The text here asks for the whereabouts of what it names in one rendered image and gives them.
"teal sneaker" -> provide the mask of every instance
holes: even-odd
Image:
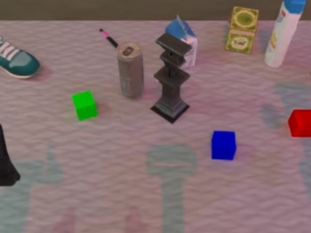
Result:
[[[27,79],[39,69],[40,63],[34,56],[12,46],[0,36],[0,67],[13,77]]]

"bottle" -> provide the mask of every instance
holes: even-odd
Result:
[[[305,4],[306,0],[283,0],[265,54],[268,66],[277,68],[282,65]]]

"gold box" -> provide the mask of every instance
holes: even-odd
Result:
[[[250,53],[257,31],[259,10],[233,7],[225,49]]]

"shoelace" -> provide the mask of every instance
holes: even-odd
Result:
[[[13,45],[10,45],[9,42],[5,41],[0,46],[0,56],[5,58],[8,61],[11,61],[14,55],[16,55],[20,50]]]

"black pen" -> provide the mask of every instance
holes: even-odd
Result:
[[[117,42],[112,39],[108,33],[106,33],[103,29],[99,29],[99,31],[101,32],[101,34],[103,35],[103,37],[105,37],[111,44],[113,47],[117,48],[119,45],[117,44]]]

